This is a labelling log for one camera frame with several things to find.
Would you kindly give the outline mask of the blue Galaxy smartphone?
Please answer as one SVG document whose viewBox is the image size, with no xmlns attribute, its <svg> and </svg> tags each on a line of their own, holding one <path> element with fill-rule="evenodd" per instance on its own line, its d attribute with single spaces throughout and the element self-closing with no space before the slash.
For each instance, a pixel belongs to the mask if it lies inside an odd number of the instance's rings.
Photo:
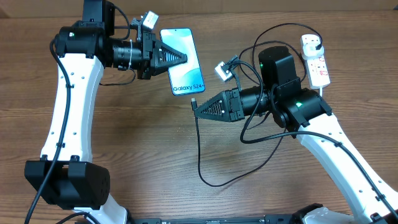
<svg viewBox="0 0 398 224">
<path fill-rule="evenodd" d="M 190 28 L 162 29 L 160 38 L 175 52 L 165 52 L 165 61 L 174 63 L 169 67 L 169 80 L 173 95 L 191 95 L 205 91 L 205 82 Z"/>
</svg>

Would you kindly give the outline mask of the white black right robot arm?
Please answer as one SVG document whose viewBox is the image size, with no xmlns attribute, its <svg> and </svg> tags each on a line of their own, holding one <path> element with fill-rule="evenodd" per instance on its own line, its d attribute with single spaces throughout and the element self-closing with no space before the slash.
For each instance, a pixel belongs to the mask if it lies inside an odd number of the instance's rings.
<svg viewBox="0 0 398 224">
<path fill-rule="evenodd" d="M 397 192 L 353 146 L 322 96 L 301 86 L 288 48 L 270 47 L 258 58 L 258 86 L 237 86 L 202 105 L 192 103 L 195 118 L 250 123 L 255 115 L 270 112 L 284 136 L 297 139 L 315 156 L 346 199 L 351 215 L 314 203 L 293 213 L 291 223 L 396 223 Z"/>
</svg>

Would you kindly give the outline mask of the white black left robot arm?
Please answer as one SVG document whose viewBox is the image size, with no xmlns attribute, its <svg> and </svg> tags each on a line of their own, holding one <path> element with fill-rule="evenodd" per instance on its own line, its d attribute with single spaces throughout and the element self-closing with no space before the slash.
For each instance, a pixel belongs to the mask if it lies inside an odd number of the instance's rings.
<svg viewBox="0 0 398 224">
<path fill-rule="evenodd" d="M 58 87 L 47 140 L 36 161 L 27 161 L 24 175 L 36 199 L 84 216 L 90 223 L 132 223 L 128 209 L 110 194 L 109 171 L 93 163 L 91 128 L 95 99 L 104 70 L 131 70 L 148 80 L 183 64 L 187 56 L 157 39 L 152 11 L 127 21 L 136 38 L 117 38 L 115 13 L 109 1 L 85 1 L 83 16 L 62 27 L 50 43 L 58 66 Z"/>
</svg>

